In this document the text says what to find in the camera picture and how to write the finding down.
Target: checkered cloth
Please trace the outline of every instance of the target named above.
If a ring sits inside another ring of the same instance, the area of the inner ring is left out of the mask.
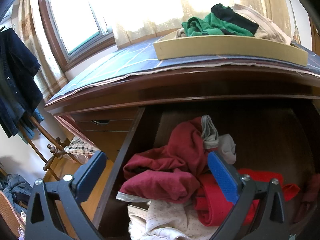
[[[72,154],[90,154],[93,155],[96,151],[99,151],[99,149],[89,143],[84,142],[78,137],[75,137],[70,145],[66,146],[64,150],[67,153],[72,153]]]

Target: window frame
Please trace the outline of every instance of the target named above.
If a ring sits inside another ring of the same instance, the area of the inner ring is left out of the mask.
[[[41,19],[44,25],[44,30],[46,32],[48,42],[50,44],[52,53],[60,65],[63,72],[73,68],[89,57],[99,53],[100,51],[115,45],[115,39],[113,32],[102,34],[101,27],[97,24],[99,29],[99,34],[94,38],[86,41],[84,44],[76,48],[71,54],[68,51],[60,38],[57,25],[54,21],[54,15],[52,13],[52,8],[50,5],[50,0],[38,0]],[[97,22],[96,15],[93,12],[95,21]]]

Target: dark red cloth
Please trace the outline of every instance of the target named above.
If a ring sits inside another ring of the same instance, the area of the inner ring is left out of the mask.
[[[312,203],[316,201],[319,190],[320,174],[312,175],[307,182],[306,191],[303,193],[300,208],[293,220],[294,223],[298,223],[305,218],[312,206]]]
[[[124,166],[127,181],[120,192],[143,198],[184,203],[200,187],[196,179],[207,166],[201,117],[173,129],[168,145],[135,154]]]
[[[249,169],[238,170],[240,174],[249,174],[253,180],[269,182],[276,178],[283,184],[283,177],[279,173],[267,171],[253,171]],[[202,174],[198,177],[201,188],[198,189],[194,198],[194,207],[197,210],[199,220],[207,227],[220,226],[233,204],[227,201],[215,181],[212,174]],[[285,201],[295,197],[299,192],[299,187],[295,184],[287,184],[282,187]],[[250,224],[257,210],[259,200],[254,200],[250,206],[244,225]]]

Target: sheer curtain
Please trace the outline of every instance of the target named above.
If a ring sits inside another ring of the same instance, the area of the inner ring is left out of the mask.
[[[119,48],[181,28],[190,17],[204,18],[213,5],[250,6],[291,35],[285,0],[94,0],[112,26]]]
[[[19,0],[20,38],[36,56],[40,69],[35,82],[47,102],[67,84],[67,78],[57,64],[44,32],[38,0]]]

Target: blue garment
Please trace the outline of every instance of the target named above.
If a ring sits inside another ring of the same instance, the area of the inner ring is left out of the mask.
[[[20,133],[20,122],[31,139],[35,127],[27,116],[43,120],[36,110],[43,95],[33,79],[39,68],[38,60],[13,29],[0,32],[0,124],[8,137]]]
[[[5,179],[0,180],[0,190],[7,197],[11,205],[14,207],[18,215],[21,214],[21,210],[27,213],[27,210],[13,201],[13,194],[17,192],[31,195],[32,187],[30,184],[20,175],[8,174]]]

